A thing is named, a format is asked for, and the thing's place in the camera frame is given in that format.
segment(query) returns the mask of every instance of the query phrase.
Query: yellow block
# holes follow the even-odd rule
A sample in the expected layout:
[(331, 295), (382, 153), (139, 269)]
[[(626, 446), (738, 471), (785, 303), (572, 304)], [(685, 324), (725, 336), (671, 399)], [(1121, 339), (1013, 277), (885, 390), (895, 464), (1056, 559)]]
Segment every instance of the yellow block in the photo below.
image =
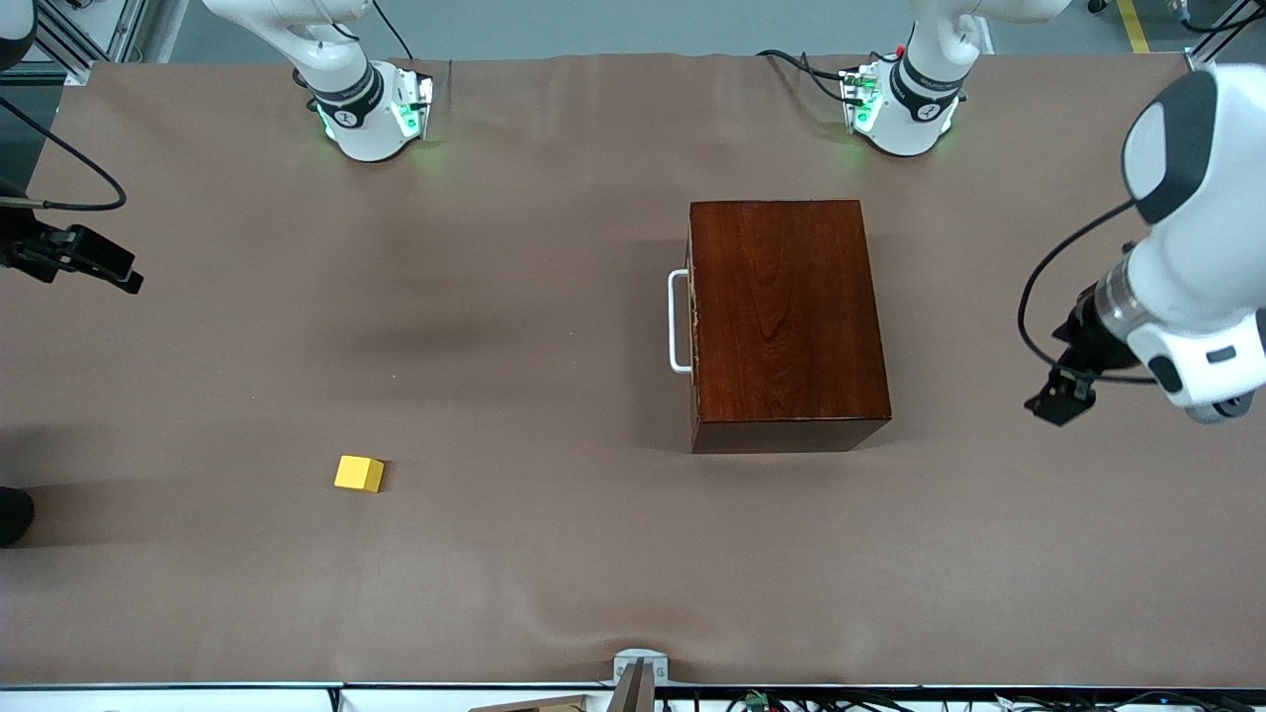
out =
[(382, 462), (357, 455), (343, 455), (338, 461), (334, 486), (377, 492), (382, 484)]

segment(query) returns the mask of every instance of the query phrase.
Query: box handle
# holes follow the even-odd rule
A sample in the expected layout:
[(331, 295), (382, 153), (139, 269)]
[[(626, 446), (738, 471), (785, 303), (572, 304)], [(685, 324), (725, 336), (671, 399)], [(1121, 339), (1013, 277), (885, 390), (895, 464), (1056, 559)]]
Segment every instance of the box handle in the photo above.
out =
[(672, 294), (672, 283), (677, 277), (685, 276), (690, 276), (690, 270), (668, 272), (668, 366), (679, 374), (689, 374), (694, 370), (690, 364), (677, 362), (677, 299)]

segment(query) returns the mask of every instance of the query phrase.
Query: wooden box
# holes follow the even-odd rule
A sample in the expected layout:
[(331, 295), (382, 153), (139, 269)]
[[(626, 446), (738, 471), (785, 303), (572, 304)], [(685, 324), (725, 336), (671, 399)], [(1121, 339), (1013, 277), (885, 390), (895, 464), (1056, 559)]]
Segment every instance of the wooden box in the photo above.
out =
[(891, 417), (857, 200), (690, 207), (695, 452), (849, 450)]

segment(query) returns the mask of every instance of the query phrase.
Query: brown table surface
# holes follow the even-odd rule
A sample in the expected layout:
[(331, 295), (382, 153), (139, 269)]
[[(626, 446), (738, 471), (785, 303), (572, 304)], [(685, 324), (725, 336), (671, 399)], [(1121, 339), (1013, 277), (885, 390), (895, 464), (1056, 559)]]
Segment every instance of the brown table surface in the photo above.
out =
[[(439, 141), (357, 165), (286, 66), (100, 66), (54, 128), (132, 199), (47, 218), (148, 279), (0, 275), (3, 481), (39, 507), (0, 552), (0, 679), (565, 680), (651, 646), (695, 682), (1266, 682), (1266, 407), (1020, 405), (1020, 285), (1124, 196), (1181, 71), (987, 57), (896, 160), (766, 60), (460, 63)], [(32, 194), (109, 191), (48, 148)], [(686, 455), (687, 207), (779, 198), (862, 200), (894, 421)], [(1058, 262), (1034, 331), (1142, 236)], [(334, 489), (343, 452), (386, 490)]]

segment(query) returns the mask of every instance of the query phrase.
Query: cable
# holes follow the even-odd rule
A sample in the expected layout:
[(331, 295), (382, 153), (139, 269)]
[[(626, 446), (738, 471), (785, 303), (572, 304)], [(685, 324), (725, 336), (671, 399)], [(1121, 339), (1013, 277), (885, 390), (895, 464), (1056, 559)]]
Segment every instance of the cable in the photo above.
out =
[(910, 709), (909, 707), (904, 707), (904, 706), (901, 706), (901, 704), (899, 704), (896, 702), (893, 702), (891, 699), (889, 699), (889, 698), (886, 698), (886, 697), (884, 697), (881, 694), (875, 694), (872, 692), (866, 692), (866, 690), (862, 690), (862, 689), (853, 689), (853, 690), (848, 690), (848, 694), (851, 697), (860, 697), (863, 701), (868, 701), (871, 704), (879, 704), (880, 707), (887, 707), (889, 709), (895, 709), (896, 712), (913, 712), (913, 709)]
[(54, 210), (77, 210), (80, 213), (103, 213), (105, 210), (114, 210), (115, 208), (122, 208), (123, 204), (128, 201), (128, 194), (124, 193), (123, 186), (119, 185), (119, 181), (114, 180), (114, 176), (108, 174), (105, 168), (97, 166), (91, 158), (81, 153), (78, 148), (75, 148), (70, 143), (66, 143), (65, 141), (58, 138), (57, 134), (39, 125), (39, 122), (24, 114), (22, 109), (10, 104), (9, 100), (5, 99), (4, 96), (0, 96), (0, 106), (8, 109), (8, 111), (14, 117), (18, 117), (22, 120), (22, 123), (38, 130), (48, 141), (52, 141), (53, 143), (61, 146), (62, 149), (65, 149), (67, 153), (78, 158), (81, 163), (92, 168), (92, 172), (105, 179), (105, 182), (110, 184), (110, 188), (113, 188), (114, 193), (118, 195), (118, 198), (115, 198), (110, 203), (57, 203), (53, 200), (34, 200), (33, 201), (34, 205), (30, 205), (32, 208), (54, 209)]
[(1023, 702), (1023, 703), (1028, 704), (1029, 707), (1015, 707), (1014, 709), (1015, 709), (1015, 712), (1027, 712), (1027, 711), (1042, 711), (1042, 712), (1115, 712), (1117, 709), (1120, 709), (1122, 707), (1125, 707), (1127, 704), (1138, 704), (1139, 702), (1143, 702), (1143, 701), (1146, 701), (1148, 698), (1152, 698), (1152, 697), (1160, 697), (1162, 703), (1179, 702), (1179, 703), (1182, 703), (1182, 704), (1190, 704), (1193, 707), (1199, 707), (1200, 709), (1204, 709), (1204, 712), (1231, 712), (1231, 708), (1227, 707), (1227, 706), (1223, 706), (1223, 704), (1212, 704), (1209, 702), (1204, 702), (1203, 699), (1198, 699), (1198, 698), (1188, 696), (1188, 694), (1181, 694), (1181, 693), (1175, 693), (1175, 692), (1165, 692), (1165, 690), (1144, 692), (1142, 694), (1134, 696), (1134, 697), (1132, 697), (1132, 698), (1129, 698), (1129, 699), (1127, 699), (1124, 702), (1118, 702), (1115, 704), (1096, 704), (1096, 703), (1087, 702), (1087, 701), (1085, 701), (1082, 698), (1079, 698), (1079, 697), (1074, 697), (1072, 698), (1074, 702), (1060, 703), (1060, 702), (1050, 702), (1050, 701), (1046, 701), (1046, 699), (1038, 699), (1036, 697), (1020, 696), (1020, 697), (1015, 698), (1015, 702)]
[(396, 32), (395, 25), (391, 24), (391, 20), (387, 19), (387, 14), (384, 13), (382, 8), (379, 6), (379, 0), (373, 0), (373, 9), (379, 11), (379, 16), (382, 18), (382, 22), (387, 25), (387, 29), (391, 30), (391, 34), (396, 35), (396, 42), (400, 43), (400, 48), (404, 49), (404, 53), (409, 56), (409, 61), (410, 62), (417, 61), (413, 56), (413, 51), (409, 49), (408, 44), (405, 44), (404, 38), (400, 37), (399, 32)]
[(791, 65), (793, 67), (800, 70), (801, 72), (808, 72), (808, 73), (812, 73), (812, 75), (815, 75), (815, 76), (820, 76), (822, 79), (833, 79), (836, 81), (839, 81), (839, 73), (837, 73), (837, 72), (828, 72), (825, 70), (815, 70), (815, 68), (810, 67), (809, 66), (808, 54), (801, 54), (803, 57), (805, 57), (804, 63), (800, 63), (800, 60), (796, 60), (795, 57), (793, 57), (791, 54), (787, 54), (786, 52), (782, 52), (781, 49), (766, 49), (763, 52), (757, 52), (756, 56), (757, 57), (776, 57), (776, 58), (782, 60), (784, 62)]
[(342, 34), (343, 37), (351, 39), (352, 42), (360, 42), (361, 41), (360, 37), (356, 37), (354, 34), (352, 34), (352, 33), (347, 32), (346, 29), (338, 27), (338, 23), (329, 23), (329, 27), (334, 28), (334, 32), (337, 32), (337, 33)]
[[(1070, 376), (1072, 376), (1072, 378), (1075, 378), (1077, 380), (1090, 380), (1090, 381), (1099, 380), (1099, 381), (1103, 381), (1103, 383), (1122, 383), (1122, 384), (1125, 384), (1125, 383), (1128, 383), (1128, 384), (1155, 384), (1156, 383), (1155, 379), (1142, 378), (1142, 376), (1104, 376), (1104, 375), (1099, 375), (1099, 374), (1093, 374), (1090, 371), (1079, 371), (1076, 369), (1070, 369), (1069, 366), (1065, 366), (1065, 365), (1060, 364), (1057, 360), (1055, 360), (1046, 351), (1042, 351), (1042, 348), (1033, 341), (1033, 337), (1029, 336), (1028, 327), (1024, 326), (1024, 318), (1028, 314), (1028, 300), (1029, 300), (1029, 296), (1033, 295), (1033, 285), (1037, 284), (1037, 277), (1042, 276), (1042, 272), (1046, 270), (1047, 265), (1050, 265), (1051, 262), (1053, 262), (1055, 258), (1058, 257), (1061, 252), (1063, 252), (1065, 250), (1067, 250), (1069, 246), (1071, 246), (1074, 242), (1081, 239), (1089, 232), (1094, 231), (1099, 226), (1106, 223), (1108, 220), (1115, 218), (1117, 215), (1124, 213), (1125, 210), (1129, 210), (1133, 207), (1134, 207), (1134, 199), (1131, 198), (1129, 200), (1122, 203), (1120, 205), (1117, 205), (1115, 208), (1108, 210), (1103, 215), (1099, 215), (1098, 218), (1090, 220), (1089, 223), (1086, 223), (1085, 227), (1082, 227), (1077, 232), (1075, 232), (1075, 233), (1070, 234), (1069, 237), (1063, 238), (1063, 241), (1061, 241), (1050, 252), (1047, 252), (1046, 257), (1042, 257), (1042, 261), (1038, 262), (1036, 267), (1033, 267), (1033, 274), (1029, 275), (1028, 281), (1024, 283), (1024, 291), (1020, 293), (1020, 305), (1019, 305), (1019, 309), (1015, 313), (1015, 326), (1017, 326), (1017, 328), (1019, 328), (1020, 338), (1024, 341), (1024, 346), (1028, 346), (1029, 351), (1032, 351), (1042, 361), (1046, 361), (1046, 364), (1050, 365), (1051, 367), (1060, 369), (1061, 371), (1069, 374)], [(1052, 709), (1052, 712), (1065, 712), (1065, 711), (1063, 709)]]
[(1218, 27), (1195, 27), (1195, 25), (1191, 24), (1191, 20), (1188, 20), (1185, 18), (1180, 19), (1179, 22), (1182, 24), (1182, 27), (1185, 27), (1190, 32), (1196, 32), (1196, 33), (1200, 33), (1200, 34), (1218, 34), (1219, 32), (1227, 32), (1228, 29), (1242, 29), (1242, 28), (1246, 28), (1246, 27), (1253, 24), (1255, 22), (1257, 22), (1257, 20), (1260, 20), (1262, 18), (1266, 18), (1266, 11), (1257, 11), (1257, 13), (1253, 13), (1252, 15), (1248, 15), (1247, 18), (1244, 18), (1242, 20), (1236, 20), (1233, 23), (1220, 24)]
[[(1228, 14), (1225, 14), (1224, 16), (1233, 18), (1233, 16), (1238, 15), (1239, 13), (1243, 13), (1244, 9), (1247, 9), (1248, 6), (1255, 6), (1256, 3), (1257, 3), (1257, 0), (1239, 0), (1239, 4), (1236, 5), (1233, 9), (1228, 10)], [(1208, 56), (1212, 60), (1213, 57), (1217, 57), (1218, 52), (1222, 52), (1222, 49), (1232, 39), (1234, 39), (1236, 37), (1238, 37), (1239, 33), (1243, 32), (1243, 29), (1244, 28), (1237, 28), (1237, 29), (1232, 30), (1229, 34), (1217, 34), (1217, 35), (1215, 34), (1205, 34), (1200, 39), (1199, 44), (1195, 46), (1194, 52), (1198, 56), (1201, 54), (1201, 53), (1204, 53), (1205, 46), (1208, 46), (1210, 42), (1213, 42), (1214, 39), (1217, 39), (1218, 41), (1218, 47), (1215, 47), (1212, 51), (1204, 53), (1205, 56)]]
[[(808, 54), (800, 54), (800, 57), (804, 60), (804, 66), (809, 67), (809, 56)], [(861, 99), (851, 99), (851, 98), (847, 98), (847, 96), (841, 96), (839, 94), (836, 94), (834, 91), (827, 89), (827, 85), (822, 84), (822, 80), (818, 79), (818, 75), (814, 73), (813, 71), (809, 72), (809, 79), (813, 80), (813, 84), (818, 85), (818, 89), (820, 89), (823, 94), (825, 94), (827, 96), (830, 96), (832, 99), (834, 99), (836, 101), (839, 101), (841, 104), (847, 104), (849, 106), (861, 106), (861, 105), (865, 104), (865, 101), (862, 101)], [(836, 75), (836, 81), (839, 81), (839, 75)]]

